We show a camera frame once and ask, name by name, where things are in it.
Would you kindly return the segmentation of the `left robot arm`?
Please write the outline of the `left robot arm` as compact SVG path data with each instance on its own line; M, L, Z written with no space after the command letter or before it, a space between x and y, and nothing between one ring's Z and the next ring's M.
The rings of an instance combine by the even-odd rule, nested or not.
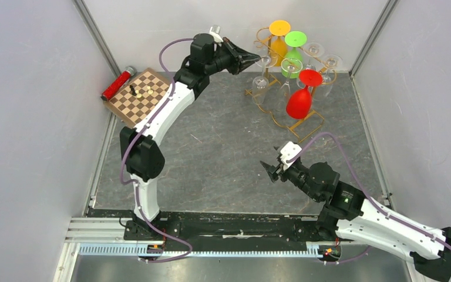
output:
M226 37L200 33L188 40L189 54L171 79L170 88L154 109L134 128L124 127L120 132L122 165L128 172L123 185L134 187L134 221L139 233L148 240L157 238L161 231L155 218L160 213L157 203L157 178L165 165L160 144L171 125L189 107L210 83L211 75L227 71L238 75L260 61L260 55L238 47Z

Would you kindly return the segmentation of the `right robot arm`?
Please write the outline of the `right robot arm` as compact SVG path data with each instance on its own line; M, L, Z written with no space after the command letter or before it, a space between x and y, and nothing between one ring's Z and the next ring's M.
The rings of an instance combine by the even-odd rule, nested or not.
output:
M451 227L437 229L411 220L367 198L363 191L340 181L325 162L305 167L289 157L301 147L279 148L279 164L261 162L272 182L289 181L323 207L315 223L317 235L327 241L345 239L365 243L411 262L420 274L436 281L451 278Z

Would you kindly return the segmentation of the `clear green-rimmed wine glass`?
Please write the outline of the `clear green-rimmed wine glass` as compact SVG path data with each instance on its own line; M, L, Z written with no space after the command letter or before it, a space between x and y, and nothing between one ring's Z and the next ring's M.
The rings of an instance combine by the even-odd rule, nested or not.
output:
M282 85L278 90L277 108L280 112L285 112L286 105L291 96L290 80L293 75L299 74L303 63L296 58L285 58L281 61Z

